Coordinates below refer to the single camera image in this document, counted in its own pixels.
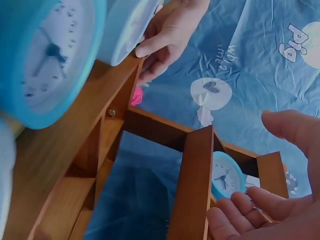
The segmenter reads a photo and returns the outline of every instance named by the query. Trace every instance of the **cartoon print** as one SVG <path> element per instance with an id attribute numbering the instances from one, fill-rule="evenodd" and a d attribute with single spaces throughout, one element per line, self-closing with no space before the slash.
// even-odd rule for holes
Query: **cartoon print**
<path id="1" fill-rule="evenodd" d="M 285 48 L 279 45 L 280 54 L 292 63 L 297 61 L 297 52 L 309 66 L 320 69 L 320 22 L 314 21 L 305 26 L 302 30 L 289 24 L 288 30 L 293 34 L 288 41 L 290 47 Z"/>
<path id="2" fill-rule="evenodd" d="M 232 97 L 232 89 L 220 78 L 204 77 L 195 80 L 190 87 L 193 101 L 199 105 L 196 111 L 203 127 L 212 124 L 214 117 L 211 111 L 222 109 Z"/>
<path id="3" fill-rule="evenodd" d="M 285 173 L 285 181 L 286 181 L 286 185 L 288 188 L 288 191 L 293 194 L 296 195 L 297 191 L 298 191 L 298 182 L 297 179 L 288 171 Z"/>

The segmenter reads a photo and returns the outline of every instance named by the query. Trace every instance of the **white circle print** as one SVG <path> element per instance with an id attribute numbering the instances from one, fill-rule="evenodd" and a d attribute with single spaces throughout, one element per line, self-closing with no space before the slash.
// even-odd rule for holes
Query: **white circle print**
<path id="1" fill-rule="evenodd" d="M 212 77 L 195 80 L 191 84 L 190 93 L 196 104 L 211 111 L 222 109 L 232 97 L 229 84 Z"/>
<path id="2" fill-rule="evenodd" d="M 320 22 L 314 21 L 302 29 L 309 39 L 302 46 L 307 54 L 301 54 L 303 60 L 315 69 L 320 69 Z"/>

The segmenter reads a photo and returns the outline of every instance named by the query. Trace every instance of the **alarm clock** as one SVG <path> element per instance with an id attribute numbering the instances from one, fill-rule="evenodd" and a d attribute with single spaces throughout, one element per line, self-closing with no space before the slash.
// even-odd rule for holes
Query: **alarm clock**
<path id="1" fill-rule="evenodd" d="M 111 66 L 120 64 L 140 42 L 159 0 L 108 0 L 104 35 L 97 58 Z"/>
<path id="2" fill-rule="evenodd" d="M 5 231 L 10 209 L 15 161 L 15 137 L 11 129 L 0 119 L 0 240 Z"/>
<path id="3" fill-rule="evenodd" d="M 211 192 L 217 200 L 245 193 L 245 177 L 236 161 L 221 151 L 213 152 Z"/>
<path id="4" fill-rule="evenodd" d="M 2 0 L 0 108 L 31 129 L 56 122 L 93 67 L 106 0 Z"/>

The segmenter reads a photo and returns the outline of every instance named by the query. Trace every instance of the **human hand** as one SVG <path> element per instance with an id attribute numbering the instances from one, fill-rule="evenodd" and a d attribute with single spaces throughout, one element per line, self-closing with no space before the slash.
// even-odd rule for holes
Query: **human hand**
<path id="1" fill-rule="evenodd" d="M 150 55 L 142 67 L 138 86 L 152 81 L 178 60 L 206 13 L 209 2 L 171 0 L 154 16 L 146 29 L 145 40 L 135 50 L 138 58 Z"/>
<path id="2" fill-rule="evenodd" d="M 210 232 L 214 240 L 318 240 L 320 119 L 288 110 L 264 112 L 262 122 L 269 132 L 295 144 L 308 158 L 312 194 L 285 199 L 258 187 L 249 188 L 247 195 L 236 192 L 208 211 Z M 256 207 L 277 222 L 270 222 Z"/>

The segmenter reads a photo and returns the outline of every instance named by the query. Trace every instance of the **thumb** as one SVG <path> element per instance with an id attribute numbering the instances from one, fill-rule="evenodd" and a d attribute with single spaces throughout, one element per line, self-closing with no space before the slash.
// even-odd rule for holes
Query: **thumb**
<path id="1" fill-rule="evenodd" d="M 246 194 L 259 209 L 279 222 L 299 214 L 313 202 L 311 195 L 286 199 L 260 187 L 250 187 Z"/>
<path id="2" fill-rule="evenodd" d="M 169 39 L 168 33 L 162 30 L 158 35 L 141 42 L 141 44 L 135 49 L 135 55 L 138 58 L 151 55 L 168 46 Z"/>
<path id="3" fill-rule="evenodd" d="M 262 114 L 265 128 L 278 138 L 296 145 L 307 157 L 320 136 L 320 119 L 295 110 L 265 111 Z"/>

